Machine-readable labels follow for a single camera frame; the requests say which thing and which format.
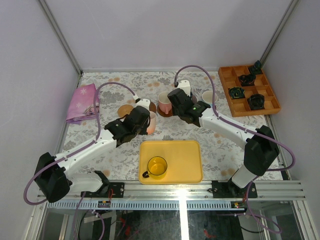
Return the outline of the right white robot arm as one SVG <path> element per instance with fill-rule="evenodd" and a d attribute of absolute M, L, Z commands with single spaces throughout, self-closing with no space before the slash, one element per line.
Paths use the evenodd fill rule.
<path fill-rule="evenodd" d="M 240 125 L 219 114 L 209 104 L 198 101 L 194 103 L 190 96 L 180 88 L 176 88 L 167 95 L 172 105 L 172 113 L 188 124 L 213 130 L 234 142 L 244 150 L 243 165 L 228 181 L 228 192 L 233 197 L 240 197 L 246 191 L 246 186 L 256 177 L 263 176 L 280 150 L 271 141 L 274 135 L 265 125 L 260 128 L 250 128 Z"/>

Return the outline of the aluminium front rail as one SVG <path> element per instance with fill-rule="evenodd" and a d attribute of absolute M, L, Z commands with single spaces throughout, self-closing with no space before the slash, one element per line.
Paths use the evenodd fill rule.
<path fill-rule="evenodd" d="M 214 199 L 211 181 L 197 184 L 146 185 L 137 180 L 122 180 L 125 183 L 121 200 L 188 200 Z M 306 194 L 298 180 L 256 180 L 257 198 L 265 201 L 304 201 Z M 243 198 L 216 198 L 217 200 L 242 200 Z"/>

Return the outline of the yellow plastic tray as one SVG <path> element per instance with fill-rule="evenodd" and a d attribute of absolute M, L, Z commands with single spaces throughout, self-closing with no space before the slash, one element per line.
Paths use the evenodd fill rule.
<path fill-rule="evenodd" d="M 151 173 L 158 158 L 165 173 Z M 145 141 L 140 145 L 138 179 L 144 185 L 198 184 L 203 180 L 200 145 L 195 140 Z"/>

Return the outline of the yellow mug black handle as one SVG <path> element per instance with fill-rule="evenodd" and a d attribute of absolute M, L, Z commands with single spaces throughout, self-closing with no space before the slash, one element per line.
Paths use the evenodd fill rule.
<path fill-rule="evenodd" d="M 153 178 L 156 180 L 163 179 L 167 173 L 168 163 L 160 156 L 151 158 L 147 163 L 147 170 L 142 174 L 144 179 Z"/>

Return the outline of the brown wooden coaster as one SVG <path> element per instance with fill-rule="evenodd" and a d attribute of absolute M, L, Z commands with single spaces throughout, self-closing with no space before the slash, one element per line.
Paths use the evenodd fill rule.
<path fill-rule="evenodd" d="M 149 104 L 149 111 L 150 112 L 154 112 L 156 113 L 157 112 L 157 107 L 156 105 L 151 101 L 150 104 Z"/>
<path fill-rule="evenodd" d="M 163 111 L 160 109 L 159 105 L 157 106 L 157 112 L 158 112 L 158 114 L 159 114 L 160 116 L 162 116 L 162 117 L 164 117 L 164 118 L 169 118 L 169 117 L 172 117 L 172 116 L 173 116 L 172 109 L 170 109 L 168 113 L 165 113 L 165 112 L 163 112 Z"/>

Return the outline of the light blue mug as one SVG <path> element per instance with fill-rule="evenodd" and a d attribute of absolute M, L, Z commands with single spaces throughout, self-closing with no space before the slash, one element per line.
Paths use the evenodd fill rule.
<path fill-rule="evenodd" d="M 207 90 L 203 92 L 201 97 L 205 103 L 210 105 L 212 105 L 218 100 L 218 96 L 215 93 L 213 93 L 212 90 Z"/>

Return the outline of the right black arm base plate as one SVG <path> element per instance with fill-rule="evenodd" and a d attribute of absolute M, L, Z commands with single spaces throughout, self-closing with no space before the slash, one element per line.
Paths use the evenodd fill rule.
<path fill-rule="evenodd" d="M 244 188 L 240 188 L 231 180 L 213 180 L 211 182 L 211 190 L 215 199 L 244 198 L 247 195 L 247 192 L 250 199 L 256 199 L 258 197 L 255 183 L 252 183 L 250 187 L 246 186 Z"/>

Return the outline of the black part lower compartment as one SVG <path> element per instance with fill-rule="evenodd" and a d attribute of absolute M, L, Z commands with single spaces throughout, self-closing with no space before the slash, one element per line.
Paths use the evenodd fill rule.
<path fill-rule="evenodd" d="M 248 105 L 252 111 L 265 108 L 265 96 L 262 94 L 253 94 L 247 99 Z"/>

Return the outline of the black part compartment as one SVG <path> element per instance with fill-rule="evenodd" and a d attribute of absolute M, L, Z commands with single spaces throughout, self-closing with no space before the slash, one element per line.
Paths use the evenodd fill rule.
<path fill-rule="evenodd" d="M 247 99 L 248 105 L 252 111 L 265 108 L 265 96 L 262 94 L 253 94 Z"/>
<path fill-rule="evenodd" d="M 238 77 L 238 80 L 239 80 L 240 85 L 242 87 L 254 86 L 255 80 L 256 80 L 256 75 L 253 73 L 250 73 L 247 75 L 243 74 Z"/>
<path fill-rule="evenodd" d="M 251 74 L 254 75 L 262 75 L 262 64 L 259 60 L 257 60 L 254 65 L 248 67 L 248 70 Z"/>

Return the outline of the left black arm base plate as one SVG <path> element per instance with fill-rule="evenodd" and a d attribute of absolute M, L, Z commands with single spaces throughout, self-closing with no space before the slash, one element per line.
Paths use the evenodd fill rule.
<path fill-rule="evenodd" d="M 125 183 L 124 182 L 110 182 L 103 183 L 102 186 L 94 192 L 91 191 L 82 191 L 81 196 L 84 194 L 85 198 L 123 198 L 125 192 Z"/>

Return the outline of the woven rattan coaster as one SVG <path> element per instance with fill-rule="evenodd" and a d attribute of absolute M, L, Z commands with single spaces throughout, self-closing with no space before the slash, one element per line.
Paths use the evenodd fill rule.
<path fill-rule="evenodd" d="M 122 118 L 122 117 L 130 114 L 131 111 L 133 110 L 133 108 L 134 107 L 130 104 L 124 104 L 117 110 L 117 114 L 120 118 Z"/>

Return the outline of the black yellow part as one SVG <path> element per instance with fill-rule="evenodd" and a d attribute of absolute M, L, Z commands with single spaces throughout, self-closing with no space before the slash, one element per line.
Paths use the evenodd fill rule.
<path fill-rule="evenodd" d="M 245 98 L 245 90 L 242 87 L 232 87 L 228 90 L 231 99 L 243 99 Z"/>

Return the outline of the white mug pink handle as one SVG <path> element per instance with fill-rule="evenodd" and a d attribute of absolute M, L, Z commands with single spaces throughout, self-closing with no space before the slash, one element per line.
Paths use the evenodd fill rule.
<path fill-rule="evenodd" d="M 168 98 L 168 94 L 168 91 L 164 91 L 161 92 L 157 97 L 159 109 L 166 115 L 172 110 L 172 103 Z"/>

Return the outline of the light pink mug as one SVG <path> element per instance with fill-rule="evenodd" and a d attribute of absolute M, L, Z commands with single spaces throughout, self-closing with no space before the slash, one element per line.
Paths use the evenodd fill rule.
<path fill-rule="evenodd" d="M 148 135 L 153 134 L 156 129 L 156 120 L 157 120 L 156 117 L 157 117 L 156 114 L 153 111 L 150 111 L 150 123 L 146 130 Z"/>

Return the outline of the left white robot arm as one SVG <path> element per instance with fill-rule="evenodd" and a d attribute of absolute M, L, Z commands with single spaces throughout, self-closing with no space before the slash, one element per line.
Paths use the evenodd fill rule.
<path fill-rule="evenodd" d="M 79 173 L 79 168 L 95 157 L 130 142 L 137 135 L 146 135 L 150 120 L 150 111 L 136 106 L 126 117 L 109 122 L 97 138 L 55 156 L 48 152 L 43 154 L 39 158 L 34 181 L 46 200 L 55 203 L 72 193 L 107 197 L 112 188 L 104 173 L 100 170 Z"/>

